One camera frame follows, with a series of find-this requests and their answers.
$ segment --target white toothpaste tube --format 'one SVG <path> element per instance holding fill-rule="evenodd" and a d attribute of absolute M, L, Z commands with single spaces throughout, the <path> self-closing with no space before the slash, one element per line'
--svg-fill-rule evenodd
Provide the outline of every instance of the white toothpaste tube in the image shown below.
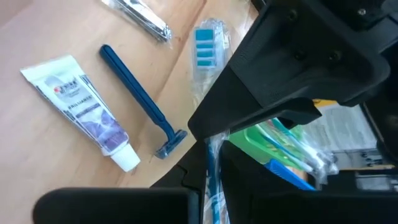
<path fill-rule="evenodd" d="M 129 136 L 116 121 L 77 61 L 67 55 L 21 70 L 37 91 L 128 172 L 140 162 Z"/>

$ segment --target plastic packaging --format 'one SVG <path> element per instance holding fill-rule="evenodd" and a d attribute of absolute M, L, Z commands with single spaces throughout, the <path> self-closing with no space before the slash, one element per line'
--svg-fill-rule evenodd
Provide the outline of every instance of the plastic packaging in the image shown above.
<path fill-rule="evenodd" d="M 125 172 L 140 162 L 129 136 L 116 121 L 77 61 L 65 56 L 21 70 L 59 112 L 83 131 Z"/>
<path fill-rule="evenodd" d="M 134 21 L 160 42 L 170 42 L 170 27 L 140 0 L 102 0 L 125 19 Z"/>
<path fill-rule="evenodd" d="M 223 71 L 231 56 L 229 32 L 223 21 L 208 19 L 193 31 L 193 76 L 192 93 L 194 103 L 199 105 L 207 91 Z M 208 146 L 208 167 L 206 179 L 206 199 L 203 223 L 229 223 L 226 202 L 220 180 L 218 154 L 229 131 L 217 134 L 206 140 Z"/>
<path fill-rule="evenodd" d="M 325 184 L 328 175 L 338 173 L 333 153 L 313 147 L 311 137 L 303 131 L 291 131 L 277 119 L 257 124 L 263 138 L 278 150 L 281 150 L 291 161 L 294 161 L 305 172 L 312 174 L 318 183 Z"/>

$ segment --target blue disposable razor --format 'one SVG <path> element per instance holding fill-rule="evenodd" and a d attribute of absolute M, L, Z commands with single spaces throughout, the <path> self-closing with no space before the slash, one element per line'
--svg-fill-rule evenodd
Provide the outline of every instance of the blue disposable razor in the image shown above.
<path fill-rule="evenodd" d="M 167 122 L 166 117 L 110 46 L 103 45 L 99 50 L 99 54 L 120 78 L 151 120 L 165 132 L 168 141 L 156 151 L 155 155 L 159 159 L 166 158 L 188 133 L 184 130 L 178 130 L 176 133 L 174 132 L 169 122 Z"/>

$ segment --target wooden table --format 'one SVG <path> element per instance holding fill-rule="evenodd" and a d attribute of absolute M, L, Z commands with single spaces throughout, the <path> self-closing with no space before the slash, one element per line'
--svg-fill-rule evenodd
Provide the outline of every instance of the wooden table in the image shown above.
<path fill-rule="evenodd" d="M 100 0 L 6 2 L 0 7 L 0 223 L 31 222 L 35 201 L 60 187 L 149 187 L 194 143 L 189 136 L 165 160 L 153 156 L 166 137 L 99 57 L 102 44 L 113 47 L 172 126 L 188 130 L 193 27 L 209 17 L 224 20 L 235 49 L 257 16 L 245 0 L 147 0 L 174 32 L 170 48 Z M 65 54 L 78 60 L 129 134 L 142 160 L 136 170 L 124 173 L 103 157 L 19 72 Z"/>

